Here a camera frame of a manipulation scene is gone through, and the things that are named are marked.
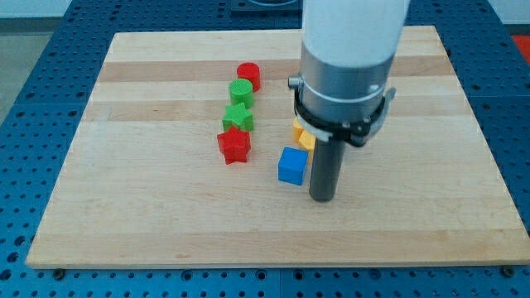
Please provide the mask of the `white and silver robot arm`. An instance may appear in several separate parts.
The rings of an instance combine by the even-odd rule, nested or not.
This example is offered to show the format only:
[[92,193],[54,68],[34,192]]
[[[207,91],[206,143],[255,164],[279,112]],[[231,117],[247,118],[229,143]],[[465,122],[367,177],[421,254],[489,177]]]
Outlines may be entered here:
[[383,125],[386,87],[409,0],[305,0],[300,72],[288,80],[300,124],[362,147]]

